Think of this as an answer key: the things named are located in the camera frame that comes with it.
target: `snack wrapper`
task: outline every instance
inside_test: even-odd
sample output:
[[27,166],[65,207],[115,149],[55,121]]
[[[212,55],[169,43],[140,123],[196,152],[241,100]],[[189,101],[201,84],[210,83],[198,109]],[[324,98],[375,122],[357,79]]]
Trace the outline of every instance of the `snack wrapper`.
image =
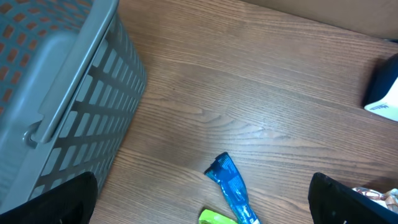
[[216,157],[214,163],[205,171],[205,175],[221,187],[224,198],[239,224],[261,224],[249,205],[248,192],[241,174],[227,152]]
[[355,187],[354,191],[362,194],[363,196],[371,199],[372,201],[378,203],[384,208],[398,213],[398,190],[392,189],[384,194],[364,187]]
[[237,224],[234,220],[205,209],[199,216],[199,224]]

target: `blue packet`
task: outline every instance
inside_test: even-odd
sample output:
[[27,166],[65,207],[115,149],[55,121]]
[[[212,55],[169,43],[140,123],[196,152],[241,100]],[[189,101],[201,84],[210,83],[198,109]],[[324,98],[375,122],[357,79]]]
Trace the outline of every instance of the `blue packet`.
[[239,224],[261,224],[249,205],[248,192],[241,174],[227,152],[216,157],[205,175],[221,187],[225,200],[238,218]]

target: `wood grain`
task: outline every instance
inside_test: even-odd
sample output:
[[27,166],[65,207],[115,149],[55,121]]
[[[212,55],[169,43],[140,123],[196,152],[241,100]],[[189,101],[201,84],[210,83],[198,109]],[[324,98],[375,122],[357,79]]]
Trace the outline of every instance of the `wood grain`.
[[398,185],[397,123],[361,107],[398,45],[233,0],[121,0],[146,93],[91,223],[234,217],[202,172],[228,151],[264,223],[311,223],[308,186]]

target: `yellow-green wrapper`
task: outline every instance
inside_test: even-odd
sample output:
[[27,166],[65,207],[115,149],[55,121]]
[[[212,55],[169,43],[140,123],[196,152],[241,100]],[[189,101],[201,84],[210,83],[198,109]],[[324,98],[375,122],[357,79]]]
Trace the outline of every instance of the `yellow-green wrapper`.
[[205,209],[199,217],[199,224],[237,224],[234,220]]

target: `gray plastic basket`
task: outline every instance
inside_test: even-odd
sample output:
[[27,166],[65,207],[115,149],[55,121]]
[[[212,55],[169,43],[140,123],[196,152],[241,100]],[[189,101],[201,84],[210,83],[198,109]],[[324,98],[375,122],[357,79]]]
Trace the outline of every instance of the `gray plastic basket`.
[[117,6],[0,1],[0,213],[85,171],[101,190],[146,85]]

